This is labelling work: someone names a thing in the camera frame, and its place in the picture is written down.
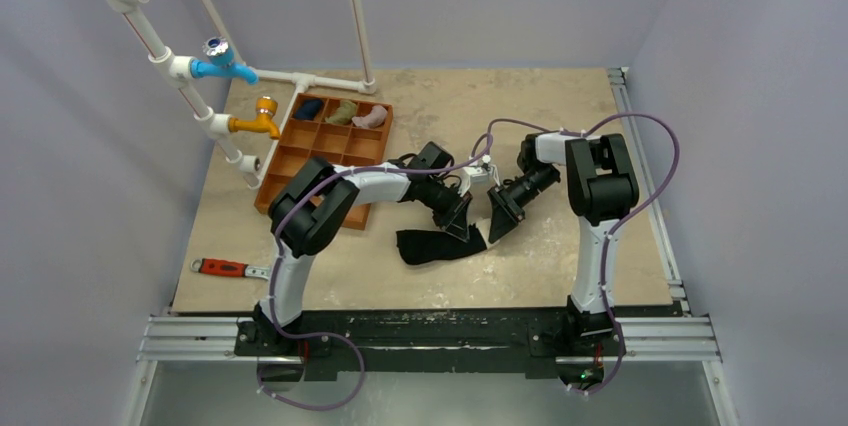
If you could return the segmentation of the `orange compartment tray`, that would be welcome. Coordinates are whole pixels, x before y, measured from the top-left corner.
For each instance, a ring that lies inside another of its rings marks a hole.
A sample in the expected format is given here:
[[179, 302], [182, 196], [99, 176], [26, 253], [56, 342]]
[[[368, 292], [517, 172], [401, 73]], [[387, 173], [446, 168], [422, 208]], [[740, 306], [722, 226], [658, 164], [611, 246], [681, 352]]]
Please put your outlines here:
[[[292, 114], [307, 98], [322, 99], [322, 112], [313, 121], [293, 119]], [[347, 98], [309, 93], [296, 95], [293, 109], [281, 127], [280, 141], [272, 148], [265, 177], [254, 201], [258, 212], [267, 212], [271, 200], [282, 192], [311, 157], [319, 156], [333, 164], [351, 167], [377, 165], [384, 161], [393, 107], [382, 102], [349, 99], [358, 105], [356, 116], [367, 114], [374, 105], [385, 106], [388, 109], [385, 123], [376, 129], [360, 129], [352, 123], [344, 126], [325, 123], [324, 119], [343, 99]]]

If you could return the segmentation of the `black underwear white waistband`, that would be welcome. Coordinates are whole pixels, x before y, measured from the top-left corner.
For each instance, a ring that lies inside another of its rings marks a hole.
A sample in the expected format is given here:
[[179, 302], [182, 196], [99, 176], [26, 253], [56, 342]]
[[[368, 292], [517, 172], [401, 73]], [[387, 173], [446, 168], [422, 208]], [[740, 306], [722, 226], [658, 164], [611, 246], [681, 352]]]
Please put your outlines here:
[[467, 241], [443, 231], [400, 230], [396, 247], [407, 266], [422, 266], [438, 261], [453, 261], [480, 254], [493, 247], [477, 224], [469, 227]]

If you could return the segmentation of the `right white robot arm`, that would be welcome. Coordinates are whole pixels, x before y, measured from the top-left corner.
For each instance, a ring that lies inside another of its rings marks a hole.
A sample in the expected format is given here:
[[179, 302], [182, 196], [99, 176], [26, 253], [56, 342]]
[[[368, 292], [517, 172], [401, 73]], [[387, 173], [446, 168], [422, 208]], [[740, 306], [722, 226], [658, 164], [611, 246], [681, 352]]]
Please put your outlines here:
[[639, 200], [624, 137], [538, 133], [525, 137], [517, 157], [522, 174], [488, 192], [487, 242], [496, 243], [525, 218], [525, 207], [564, 181], [579, 223], [578, 266], [561, 327], [564, 345], [584, 353], [613, 331], [614, 270], [621, 221]]

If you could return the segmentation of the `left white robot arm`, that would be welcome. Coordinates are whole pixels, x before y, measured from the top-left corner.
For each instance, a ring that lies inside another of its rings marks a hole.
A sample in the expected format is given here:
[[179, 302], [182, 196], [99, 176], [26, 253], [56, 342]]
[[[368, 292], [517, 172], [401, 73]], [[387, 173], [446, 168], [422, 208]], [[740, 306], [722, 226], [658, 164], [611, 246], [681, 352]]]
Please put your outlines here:
[[255, 308], [256, 319], [266, 321], [259, 331], [260, 343], [275, 355], [295, 348], [298, 328], [294, 322], [303, 313], [314, 260], [357, 206], [418, 202], [431, 211], [435, 230], [397, 234], [401, 256], [409, 264], [458, 259], [485, 249], [479, 229], [468, 221], [471, 194], [446, 183], [452, 164], [452, 156], [433, 142], [418, 153], [374, 166], [309, 159], [268, 208], [277, 253], [268, 295]]

